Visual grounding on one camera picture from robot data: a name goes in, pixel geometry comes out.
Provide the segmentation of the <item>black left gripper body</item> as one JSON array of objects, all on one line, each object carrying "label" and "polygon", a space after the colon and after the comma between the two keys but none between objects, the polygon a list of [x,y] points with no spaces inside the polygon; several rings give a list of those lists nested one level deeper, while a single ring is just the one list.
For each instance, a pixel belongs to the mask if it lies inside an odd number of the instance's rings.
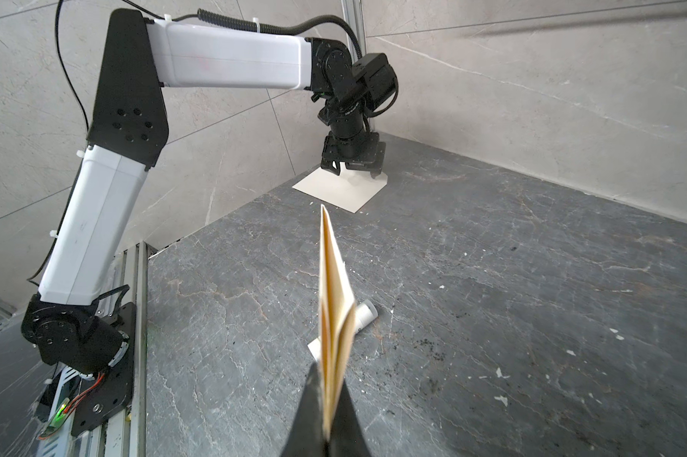
[{"label": "black left gripper body", "polygon": [[320,168],[336,175],[343,169],[367,171],[376,178],[383,171],[385,143],[379,133],[362,131],[352,138],[341,139],[328,133],[324,139],[324,149]]}]

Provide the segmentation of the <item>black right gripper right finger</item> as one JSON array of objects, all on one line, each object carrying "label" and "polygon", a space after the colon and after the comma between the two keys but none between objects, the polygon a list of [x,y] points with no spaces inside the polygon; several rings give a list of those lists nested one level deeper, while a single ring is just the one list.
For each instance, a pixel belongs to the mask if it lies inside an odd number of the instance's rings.
[{"label": "black right gripper right finger", "polygon": [[370,456],[347,383],[343,383],[328,441],[328,457]]}]

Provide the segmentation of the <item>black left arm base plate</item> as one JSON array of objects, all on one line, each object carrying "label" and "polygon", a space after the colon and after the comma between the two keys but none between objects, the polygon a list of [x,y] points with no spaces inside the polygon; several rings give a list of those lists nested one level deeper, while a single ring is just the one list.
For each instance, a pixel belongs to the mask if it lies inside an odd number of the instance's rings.
[{"label": "black left arm base plate", "polygon": [[102,383],[94,388],[77,407],[71,427],[73,437],[102,426],[131,403],[134,384],[136,313],[137,307],[132,302],[119,308],[118,321],[114,327],[128,336],[128,349],[115,366],[105,371]]}]

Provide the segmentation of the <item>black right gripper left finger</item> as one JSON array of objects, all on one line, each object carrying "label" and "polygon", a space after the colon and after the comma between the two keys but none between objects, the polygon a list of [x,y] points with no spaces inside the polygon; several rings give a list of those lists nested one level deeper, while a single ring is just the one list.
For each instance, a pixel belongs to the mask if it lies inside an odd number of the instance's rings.
[{"label": "black right gripper left finger", "polygon": [[314,362],[307,373],[303,394],[281,457],[323,457],[326,439],[323,432],[322,381]]}]

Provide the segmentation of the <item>white paper envelope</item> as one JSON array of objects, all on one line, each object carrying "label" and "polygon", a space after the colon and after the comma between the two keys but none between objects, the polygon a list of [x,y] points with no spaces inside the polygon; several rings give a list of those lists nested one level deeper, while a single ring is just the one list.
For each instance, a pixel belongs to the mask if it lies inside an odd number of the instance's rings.
[{"label": "white paper envelope", "polygon": [[339,175],[315,169],[293,186],[311,197],[344,209],[350,213],[360,211],[388,182],[388,176],[381,173],[373,177],[369,171],[342,169]]}]

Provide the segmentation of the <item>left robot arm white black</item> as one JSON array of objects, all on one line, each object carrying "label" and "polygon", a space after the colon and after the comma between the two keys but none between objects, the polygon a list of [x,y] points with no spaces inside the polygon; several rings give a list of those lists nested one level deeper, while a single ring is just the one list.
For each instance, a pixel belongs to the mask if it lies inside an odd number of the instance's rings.
[{"label": "left robot arm white black", "polygon": [[370,122],[397,100],[396,72],[384,54],[363,53],[356,37],[311,37],[322,24],[344,21],[320,15],[282,27],[206,10],[172,18],[135,4],[111,13],[86,149],[21,327],[43,362],[90,375],[126,356],[128,339],[95,310],[141,187],[168,144],[164,89],[309,91],[324,101],[322,168],[382,171],[385,145]]}]

